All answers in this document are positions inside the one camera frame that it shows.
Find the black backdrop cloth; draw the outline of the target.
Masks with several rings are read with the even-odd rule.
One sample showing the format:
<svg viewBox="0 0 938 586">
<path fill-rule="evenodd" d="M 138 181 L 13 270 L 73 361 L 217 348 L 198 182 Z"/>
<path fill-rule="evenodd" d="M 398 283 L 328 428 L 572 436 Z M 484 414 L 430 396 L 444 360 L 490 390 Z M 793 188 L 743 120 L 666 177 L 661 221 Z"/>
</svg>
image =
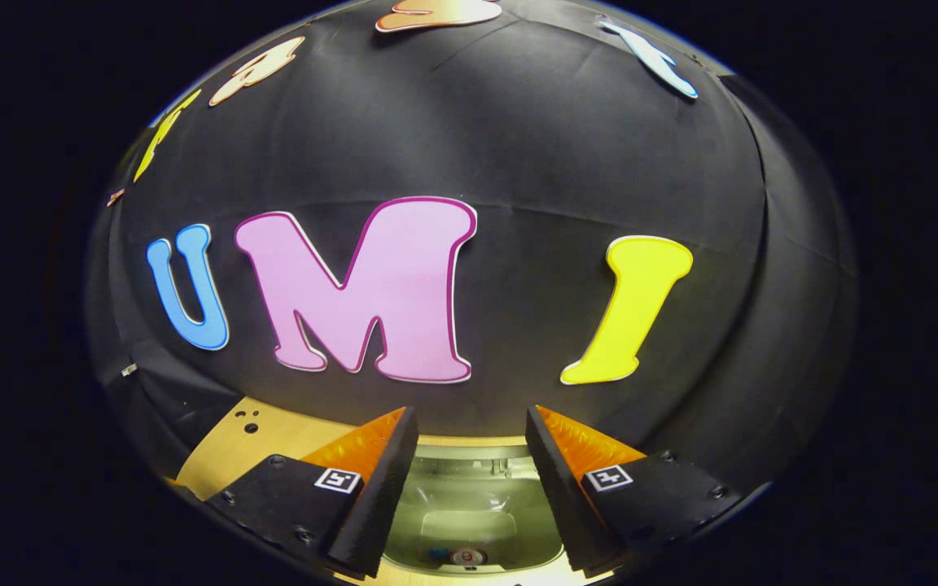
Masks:
<svg viewBox="0 0 938 586">
<path fill-rule="evenodd" d="M 540 404 L 742 491 L 774 481 L 856 323 L 807 138 L 624 12 L 497 0 L 379 31 L 396 3 L 242 49 L 109 182 L 90 353 L 142 459 L 177 478 L 243 398 L 350 426 L 409 405 L 461 437 L 520 435 Z"/>
</svg>

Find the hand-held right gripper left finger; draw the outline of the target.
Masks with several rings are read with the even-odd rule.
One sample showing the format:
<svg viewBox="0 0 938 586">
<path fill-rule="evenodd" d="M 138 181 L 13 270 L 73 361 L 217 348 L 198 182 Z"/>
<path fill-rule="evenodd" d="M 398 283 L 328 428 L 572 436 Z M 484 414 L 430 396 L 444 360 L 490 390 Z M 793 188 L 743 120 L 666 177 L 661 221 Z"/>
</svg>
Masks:
<svg viewBox="0 0 938 586">
<path fill-rule="evenodd" d="M 375 578 L 418 439 L 416 411 L 394 409 L 303 457 L 265 450 L 204 501 L 312 576 Z"/>
</svg>

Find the pale green desktop garbage bin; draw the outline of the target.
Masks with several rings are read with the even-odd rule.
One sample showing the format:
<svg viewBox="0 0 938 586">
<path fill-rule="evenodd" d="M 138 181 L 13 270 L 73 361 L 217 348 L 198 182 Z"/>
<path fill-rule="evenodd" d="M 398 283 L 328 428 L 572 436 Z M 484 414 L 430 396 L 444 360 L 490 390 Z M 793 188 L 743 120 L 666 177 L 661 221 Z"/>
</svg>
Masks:
<svg viewBox="0 0 938 586">
<path fill-rule="evenodd" d="M 430 548 L 480 548 L 485 565 L 429 559 Z M 563 541 L 528 446 L 420 445 L 391 526 L 384 560 L 431 575 L 510 574 L 558 560 Z"/>
</svg>

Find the wooden desktop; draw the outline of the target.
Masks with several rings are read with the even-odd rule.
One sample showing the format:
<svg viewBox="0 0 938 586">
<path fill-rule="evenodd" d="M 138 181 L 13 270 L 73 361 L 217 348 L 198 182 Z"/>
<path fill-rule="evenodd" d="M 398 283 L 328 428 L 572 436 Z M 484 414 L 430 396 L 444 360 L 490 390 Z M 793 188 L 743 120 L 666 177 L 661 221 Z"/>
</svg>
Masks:
<svg viewBox="0 0 938 586">
<path fill-rule="evenodd" d="M 279 448 L 284 455 L 303 457 L 353 430 L 350 424 L 328 422 L 243 398 L 206 434 L 178 472 L 179 485 L 204 500 L 206 493 L 237 478 L 239 467 L 265 450 Z M 526 445 L 522 435 L 498 437 L 420 436 L 418 446 L 492 448 Z M 381 557 L 375 578 L 354 581 L 354 586 L 606 586 L 608 571 L 587 576 L 570 567 L 566 550 L 551 564 L 510 574 L 431 575 L 402 570 Z"/>
</svg>

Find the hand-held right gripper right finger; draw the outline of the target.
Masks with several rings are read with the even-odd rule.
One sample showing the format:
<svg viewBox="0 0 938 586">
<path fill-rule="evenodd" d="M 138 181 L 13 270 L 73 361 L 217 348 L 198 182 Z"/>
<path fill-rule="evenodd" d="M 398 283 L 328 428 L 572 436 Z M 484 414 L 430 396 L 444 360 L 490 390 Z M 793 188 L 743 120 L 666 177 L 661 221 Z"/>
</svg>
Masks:
<svg viewBox="0 0 938 586">
<path fill-rule="evenodd" d="M 526 412 L 526 445 L 570 567 L 587 576 L 660 562 L 743 500 L 671 450 L 645 455 L 543 405 Z"/>
</svg>

